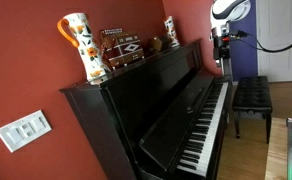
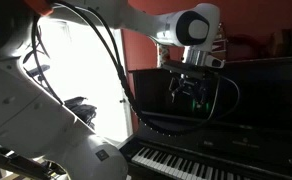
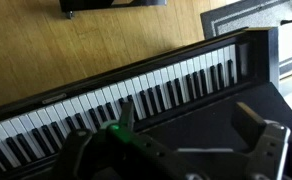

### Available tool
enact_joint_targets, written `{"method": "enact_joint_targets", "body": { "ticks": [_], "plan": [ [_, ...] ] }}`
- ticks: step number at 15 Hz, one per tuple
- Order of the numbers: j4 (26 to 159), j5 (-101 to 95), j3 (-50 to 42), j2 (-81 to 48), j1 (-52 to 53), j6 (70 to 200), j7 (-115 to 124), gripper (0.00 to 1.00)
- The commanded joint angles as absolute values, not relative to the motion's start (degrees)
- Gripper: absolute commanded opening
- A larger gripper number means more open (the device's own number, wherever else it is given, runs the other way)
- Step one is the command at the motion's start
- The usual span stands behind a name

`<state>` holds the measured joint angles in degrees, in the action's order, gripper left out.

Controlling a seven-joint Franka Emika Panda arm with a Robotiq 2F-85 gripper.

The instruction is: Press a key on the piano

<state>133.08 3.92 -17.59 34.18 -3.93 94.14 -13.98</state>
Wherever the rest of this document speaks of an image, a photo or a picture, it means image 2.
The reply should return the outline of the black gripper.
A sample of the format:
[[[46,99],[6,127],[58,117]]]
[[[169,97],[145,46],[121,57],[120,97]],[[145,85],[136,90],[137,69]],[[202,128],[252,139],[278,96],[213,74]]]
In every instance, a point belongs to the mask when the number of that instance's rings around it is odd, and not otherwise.
[[[192,98],[192,109],[206,108],[208,102],[208,87],[204,81],[196,81],[193,78],[173,77],[170,81],[169,91],[172,102],[176,101],[179,94],[185,94]]]

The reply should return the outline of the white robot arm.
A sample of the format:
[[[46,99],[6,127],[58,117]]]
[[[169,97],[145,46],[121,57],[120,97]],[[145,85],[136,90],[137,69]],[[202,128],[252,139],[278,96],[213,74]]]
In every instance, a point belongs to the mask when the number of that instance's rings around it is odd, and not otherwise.
[[[113,145],[31,80],[19,59],[35,42],[38,19],[54,0],[0,0],[0,145],[27,158],[60,165],[70,180],[126,180],[128,165]],[[201,3],[189,10],[150,15],[128,0],[60,0],[77,15],[96,11],[114,29],[129,29],[159,44],[210,51],[220,10]]]

